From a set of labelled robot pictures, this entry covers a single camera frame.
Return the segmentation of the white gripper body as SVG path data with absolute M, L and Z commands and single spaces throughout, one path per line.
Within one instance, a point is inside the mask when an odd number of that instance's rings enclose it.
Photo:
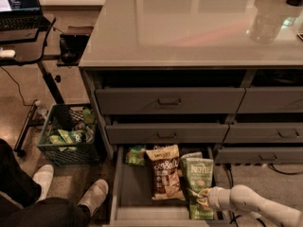
M 225 211 L 231 209 L 230 189 L 213 187 L 209 190 L 207 200 L 209 206 L 215 211 Z

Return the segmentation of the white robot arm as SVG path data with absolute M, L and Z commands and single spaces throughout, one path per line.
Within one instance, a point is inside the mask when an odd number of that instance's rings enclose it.
M 303 227 L 303 212 L 263 198 L 246 185 L 230 189 L 211 187 L 197 194 L 197 202 L 215 211 L 230 211 L 251 216 L 262 216 L 277 227 Z

